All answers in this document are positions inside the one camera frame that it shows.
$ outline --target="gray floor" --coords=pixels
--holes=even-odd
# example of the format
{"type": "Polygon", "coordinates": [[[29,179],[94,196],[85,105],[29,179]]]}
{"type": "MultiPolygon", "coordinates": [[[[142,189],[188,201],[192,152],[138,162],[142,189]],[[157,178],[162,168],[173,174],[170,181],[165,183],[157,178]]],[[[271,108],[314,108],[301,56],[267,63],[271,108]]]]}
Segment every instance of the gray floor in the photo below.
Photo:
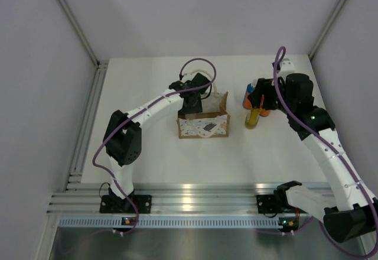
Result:
{"type": "MultiPolygon", "coordinates": [[[[328,243],[317,221],[294,237],[267,235],[250,229],[138,229],[122,238],[112,232],[101,232],[62,255],[97,230],[59,229],[50,260],[353,259],[328,243]]],[[[342,246],[352,253],[364,254],[359,239],[342,246]]]]}

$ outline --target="white wall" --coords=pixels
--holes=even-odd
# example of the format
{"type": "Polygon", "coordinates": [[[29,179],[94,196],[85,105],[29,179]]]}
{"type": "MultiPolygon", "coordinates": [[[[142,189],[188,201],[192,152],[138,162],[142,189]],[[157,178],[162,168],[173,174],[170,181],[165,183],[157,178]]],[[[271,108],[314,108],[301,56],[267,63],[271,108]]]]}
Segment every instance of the white wall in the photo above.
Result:
{"type": "Polygon", "coordinates": [[[313,60],[322,96],[362,179],[378,194],[378,0],[349,0],[313,60]]]}
{"type": "Polygon", "coordinates": [[[306,54],[337,0],[68,0],[103,58],[306,54]]]}
{"type": "Polygon", "coordinates": [[[30,259],[94,67],[55,0],[0,0],[0,254],[30,259]]]}

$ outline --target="white table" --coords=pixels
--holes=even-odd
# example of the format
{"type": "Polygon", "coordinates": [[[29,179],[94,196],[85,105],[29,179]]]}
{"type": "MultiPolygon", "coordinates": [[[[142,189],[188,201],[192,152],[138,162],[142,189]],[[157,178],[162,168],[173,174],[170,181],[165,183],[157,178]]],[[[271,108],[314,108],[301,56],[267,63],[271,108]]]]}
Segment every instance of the white table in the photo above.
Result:
{"type": "MultiPolygon", "coordinates": [[[[324,107],[307,55],[287,55],[296,72],[314,82],[315,104],[324,107]]],[[[111,114],[127,112],[146,103],[178,80],[181,66],[192,57],[114,58],[109,62],[92,136],[87,151],[82,183],[102,183],[109,176],[92,166],[92,156],[102,143],[111,114]]],[[[230,184],[274,183],[326,179],[305,145],[289,127],[286,116],[272,111],[258,126],[244,126],[248,111],[242,100],[248,83],[273,76],[274,56],[206,57],[217,67],[219,92],[229,92],[231,114],[228,138],[178,139],[177,114],[159,121],[142,134],[142,153],[135,161],[135,183],[230,184]]],[[[202,61],[191,63],[185,72],[212,71],[202,61]]],[[[97,161],[110,167],[103,150],[97,161]]]]}

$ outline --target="cardboard box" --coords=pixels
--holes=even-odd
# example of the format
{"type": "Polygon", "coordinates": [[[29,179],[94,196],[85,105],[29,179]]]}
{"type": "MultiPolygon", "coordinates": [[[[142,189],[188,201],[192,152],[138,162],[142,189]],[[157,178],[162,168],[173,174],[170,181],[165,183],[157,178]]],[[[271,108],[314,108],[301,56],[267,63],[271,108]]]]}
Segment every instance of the cardboard box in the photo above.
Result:
{"type": "Polygon", "coordinates": [[[179,115],[177,118],[179,139],[228,137],[231,116],[226,110],[227,95],[228,92],[221,97],[216,112],[179,115]]]}

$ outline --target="yellow bottle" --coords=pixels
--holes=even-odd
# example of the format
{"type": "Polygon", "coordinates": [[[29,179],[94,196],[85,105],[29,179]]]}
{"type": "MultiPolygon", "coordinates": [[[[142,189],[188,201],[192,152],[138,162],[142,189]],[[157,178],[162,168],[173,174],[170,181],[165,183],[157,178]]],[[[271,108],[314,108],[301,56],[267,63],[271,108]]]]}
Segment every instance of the yellow bottle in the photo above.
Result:
{"type": "Polygon", "coordinates": [[[259,122],[261,108],[252,108],[248,113],[244,125],[247,129],[254,129],[259,122]]]}

